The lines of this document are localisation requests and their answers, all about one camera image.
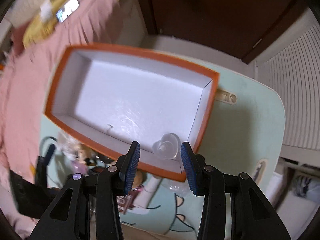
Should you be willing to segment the clear heart plastic case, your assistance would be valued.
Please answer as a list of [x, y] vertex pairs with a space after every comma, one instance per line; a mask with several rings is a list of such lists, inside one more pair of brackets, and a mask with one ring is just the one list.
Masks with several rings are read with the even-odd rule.
[[153, 154], [162, 160], [180, 160], [181, 141], [175, 133], [163, 135], [152, 146]]

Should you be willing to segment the white cosmetic tube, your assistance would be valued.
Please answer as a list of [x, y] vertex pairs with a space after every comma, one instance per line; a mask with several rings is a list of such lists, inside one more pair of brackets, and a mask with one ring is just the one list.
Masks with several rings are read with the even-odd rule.
[[161, 177], [151, 176], [147, 184], [144, 185], [142, 191], [135, 198], [134, 205], [136, 207], [147, 209], [161, 181], [162, 181]]

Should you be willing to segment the brown card box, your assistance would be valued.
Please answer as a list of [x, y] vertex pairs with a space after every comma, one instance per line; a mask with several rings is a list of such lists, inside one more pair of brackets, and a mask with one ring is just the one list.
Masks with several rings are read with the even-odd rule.
[[125, 214], [128, 209], [133, 208], [133, 201], [139, 195], [140, 189], [132, 189], [126, 196], [117, 196], [118, 211]]

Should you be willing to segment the clear plastic bag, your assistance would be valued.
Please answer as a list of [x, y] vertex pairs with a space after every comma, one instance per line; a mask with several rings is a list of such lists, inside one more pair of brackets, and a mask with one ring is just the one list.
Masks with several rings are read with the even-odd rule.
[[162, 179], [161, 185], [180, 197], [186, 197], [192, 193], [192, 191], [189, 189], [187, 180], [180, 182], [171, 179]]

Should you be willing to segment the cartoon figure keychain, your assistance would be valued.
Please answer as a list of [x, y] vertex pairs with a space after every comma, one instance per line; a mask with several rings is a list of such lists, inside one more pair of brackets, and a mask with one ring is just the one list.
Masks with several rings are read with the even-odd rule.
[[73, 150], [75, 158], [72, 161], [72, 164], [75, 173], [88, 175], [90, 169], [105, 165], [97, 152], [82, 143], [76, 144], [73, 147]]

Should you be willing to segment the orange cardboard box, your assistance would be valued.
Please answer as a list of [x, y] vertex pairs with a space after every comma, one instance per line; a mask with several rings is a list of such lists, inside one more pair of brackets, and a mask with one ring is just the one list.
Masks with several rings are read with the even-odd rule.
[[185, 181], [181, 160], [152, 146], [166, 134], [203, 140], [220, 75], [178, 57], [115, 44], [68, 47], [52, 78], [45, 116], [69, 135], [111, 158], [140, 144], [138, 168]]

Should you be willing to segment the pink bed blanket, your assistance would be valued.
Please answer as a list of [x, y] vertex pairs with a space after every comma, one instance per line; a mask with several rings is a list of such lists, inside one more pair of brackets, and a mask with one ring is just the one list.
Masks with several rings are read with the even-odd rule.
[[1, 186], [10, 191], [9, 171], [31, 180], [39, 153], [40, 122], [49, 78], [65, 48], [115, 43], [124, 14], [117, 0], [81, 0], [78, 9], [44, 41], [12, 56], [1, 76]]

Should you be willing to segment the white slatted radiator cover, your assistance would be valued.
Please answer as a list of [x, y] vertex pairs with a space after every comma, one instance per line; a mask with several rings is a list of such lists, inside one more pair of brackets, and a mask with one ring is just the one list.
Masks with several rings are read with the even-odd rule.
[[283, 144], [319, 150], [319, 22], [310, 9], [254, 59], [258, 81], [280, 96]]

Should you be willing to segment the dark brown door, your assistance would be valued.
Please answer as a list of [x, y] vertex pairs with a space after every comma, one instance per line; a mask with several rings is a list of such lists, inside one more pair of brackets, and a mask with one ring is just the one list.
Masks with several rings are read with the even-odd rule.
[[250, 63], [306, 10], [304, 0], [138, 0], [150, 35], [173, 36]]

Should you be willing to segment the lit smartphone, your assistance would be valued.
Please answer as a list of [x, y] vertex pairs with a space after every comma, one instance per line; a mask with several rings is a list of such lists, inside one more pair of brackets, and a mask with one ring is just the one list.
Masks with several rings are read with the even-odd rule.
[[68, 0], [56, 13], [57, 20], [64, 22], [79, 7], [78, 0]]

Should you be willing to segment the yellow pillow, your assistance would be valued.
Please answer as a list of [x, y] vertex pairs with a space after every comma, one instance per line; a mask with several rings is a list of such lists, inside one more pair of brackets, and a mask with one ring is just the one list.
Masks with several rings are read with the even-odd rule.
[[58, 23], [78, 9], [81, 0], [45, 0], [39, 13], [28, 23], [22, 44], [28, 48], [50, 36]]

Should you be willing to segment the white charger box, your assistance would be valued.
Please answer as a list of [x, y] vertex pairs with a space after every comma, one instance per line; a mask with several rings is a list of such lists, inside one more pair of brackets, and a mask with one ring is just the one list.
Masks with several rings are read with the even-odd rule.
[[40, 19], [42, 22], [47, 22], [53, 16], [53, 9], [50, 0], [45, 0], [40, 6]]

